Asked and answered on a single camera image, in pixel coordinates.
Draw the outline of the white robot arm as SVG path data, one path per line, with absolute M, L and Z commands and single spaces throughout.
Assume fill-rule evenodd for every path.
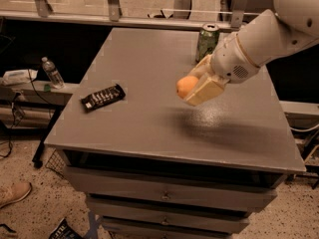
M 239 31 L 227 35 L 176 83 L 177 95 L 198 106 L 223 93 L 228 84 L 240 84 L 261 67 L 319 43 L 319 0 L 273 0 Z

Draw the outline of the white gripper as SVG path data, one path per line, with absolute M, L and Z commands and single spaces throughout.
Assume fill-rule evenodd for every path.
M 227 83 L 240 84 L 255 76 L 260 67 L 248 56 L 238 32 L 220 40 L 211 54 L 206 55 L 188 73 L 199 79 L 183 99 L 190 106 L 198 106 L 221 95 Z

